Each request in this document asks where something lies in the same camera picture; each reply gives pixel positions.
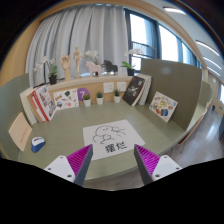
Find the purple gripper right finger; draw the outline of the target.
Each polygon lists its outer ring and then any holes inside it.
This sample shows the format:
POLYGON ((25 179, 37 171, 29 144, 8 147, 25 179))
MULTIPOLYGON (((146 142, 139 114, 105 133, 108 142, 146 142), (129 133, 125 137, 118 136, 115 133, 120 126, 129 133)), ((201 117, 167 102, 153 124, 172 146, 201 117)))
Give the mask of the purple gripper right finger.
POLYGON ((181 170, 168 155, 159 156, 137 144, 134 145, 134 156, 145 185, 181 170))

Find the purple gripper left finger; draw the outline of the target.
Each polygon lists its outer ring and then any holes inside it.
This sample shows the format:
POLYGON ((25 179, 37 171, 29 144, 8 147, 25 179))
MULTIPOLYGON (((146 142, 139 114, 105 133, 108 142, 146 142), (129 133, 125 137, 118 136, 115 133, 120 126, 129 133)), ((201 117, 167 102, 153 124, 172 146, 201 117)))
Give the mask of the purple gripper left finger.
POLYGON ((45 168, 45 171, 82 186, 92 156, 93 146, 88 145, 69 156, 58 156, 45 168))

